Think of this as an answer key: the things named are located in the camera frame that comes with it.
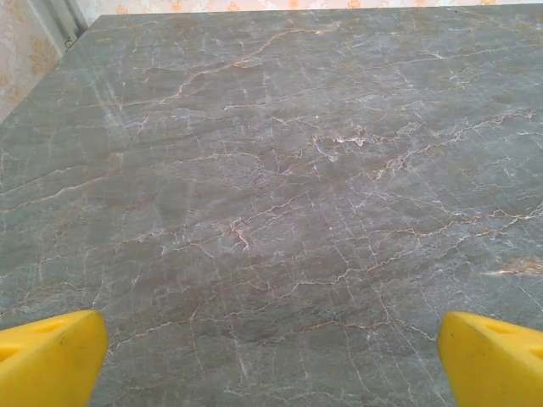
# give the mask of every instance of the marble slab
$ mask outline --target marble slab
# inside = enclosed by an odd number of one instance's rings
[[[0,328],[99,309],[91,406],[452,406],[543,328],[543,6],[103,16],[0,126]]]

